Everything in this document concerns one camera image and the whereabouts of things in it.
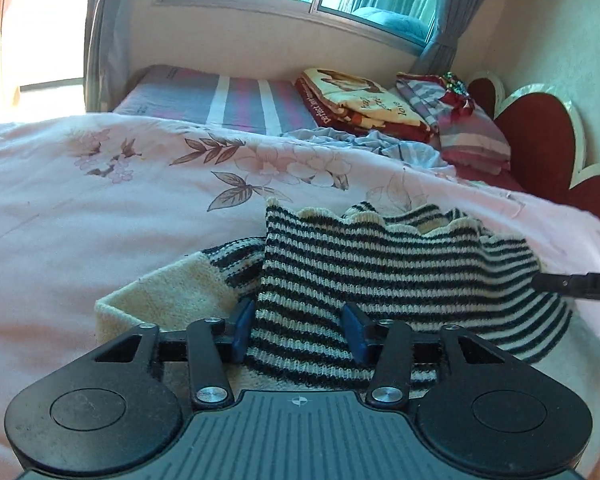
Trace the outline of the striped cream knit sweater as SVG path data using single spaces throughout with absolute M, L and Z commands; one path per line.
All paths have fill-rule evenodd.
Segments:
M 96 334 L 108 341 L 143 322 L 182 330 L 250 297 L 256 318 L 245 361 L 228 371 L 234 389 L 360 390 L 372 372 L 339 325 L 350 302 L 422 333 L 463 326 L 535 364 L 572 317 L 566 300 L 532 288 L 539 268 L 522 237 L 456 209 L 385 217 L 364 202 L 336 216 L 269 202 L 263 235 L 195 252 L 97 300 Z

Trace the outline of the red white heart headboard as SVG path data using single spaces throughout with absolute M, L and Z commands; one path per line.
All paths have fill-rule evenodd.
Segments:
M 588 162 L 588 141 L 573 100 L 552 84 L 527 84 L 506 94 L 500 78 L 481 72 L 467 88 L 512 150 L 510 174 L 528 193 L 600 219 L 600 162 Z

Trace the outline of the crumpled light blue cloth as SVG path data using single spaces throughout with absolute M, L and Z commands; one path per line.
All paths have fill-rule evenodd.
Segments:
M 405 165 L 438 172 L 456 177 L 456 169 L 445 162 L 441 154 L 432 146 L 416 141 L 407 141 L 387 136 L 377 130 L 370 130 L 362 136 L 339 131 L 334 128 L 318 127 L 298 129 L 282 134 L 283 138 L 296 139 L 328 148 L 355 148 L 387 158 L 400 160 Z

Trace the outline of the striped pink grey pillow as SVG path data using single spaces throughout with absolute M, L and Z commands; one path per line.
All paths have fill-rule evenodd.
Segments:
M 510 169 L 510 146 L 486 111 L 475 101 L 470 115 L 454 112 L 440 101 L 444 90 L 433 76 L 396 74 L 396 90 L 434 133 L 442 158 L 455 166 L 467 166 L 500 174 Z

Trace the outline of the pink floral bedsheet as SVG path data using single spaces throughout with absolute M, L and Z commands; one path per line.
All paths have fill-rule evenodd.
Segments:
M 198 250 L 265 230 L 268 198 L 343 214 L 458 208 L 523 236 L 550 272 L 600 272 L 600 220 L 524 192 L 310 136 L 259 136 L 186 122 L 89 114 L 0 125 L 0 479 L 20 466 L 9 401 L 93 349 L 94 307 Z

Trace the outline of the red ribbon bow decoration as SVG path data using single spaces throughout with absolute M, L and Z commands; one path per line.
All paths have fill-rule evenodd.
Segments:
M 433 76 L 432 80 L 444 90 L 440 101 L 452 107 L 454 112 L 470 115 L 474 111 L 474 99 L 464 82 L 454 73 L 447 72 L 441 76 Z

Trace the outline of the striped grey pink mattress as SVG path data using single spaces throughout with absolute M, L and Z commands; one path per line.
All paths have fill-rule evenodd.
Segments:
M 152 66 L 114 111 L 267 136 L 316 127 L 289 81 L 229 77 L 169 65 Z

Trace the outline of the yellow red folded blanket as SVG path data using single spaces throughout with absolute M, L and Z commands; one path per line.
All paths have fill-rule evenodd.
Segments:
M 308 68 L 294 82 L 317 125 L 365 136 L 370 130 L 428 144 L 432 129 L 411 105 L 380 84 L 327 68 Z

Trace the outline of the left grey curtain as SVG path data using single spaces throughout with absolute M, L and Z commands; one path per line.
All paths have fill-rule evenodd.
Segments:
M 87 0 L 83 92 L 88 112 L 110 112 L 130 76 L 130 0 Z

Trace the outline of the grey curtain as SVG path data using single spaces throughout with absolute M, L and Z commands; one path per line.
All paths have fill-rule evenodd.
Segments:
M 437 0 L 430 38 L 412 72 L 441 75 L 452 66 L 460 36 L 466 32 L 484 0 Z
M 83 92 L 88 112 L 110 112 L 130 76 L 130 0 L 87 0 Z

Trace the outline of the right grey curtain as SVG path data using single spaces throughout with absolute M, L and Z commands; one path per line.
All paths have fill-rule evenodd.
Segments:
M 466 32 L 484 0 L 437 0 L 430 38 L 412 72 L 441 75 L 452 66 L 460 36 Z

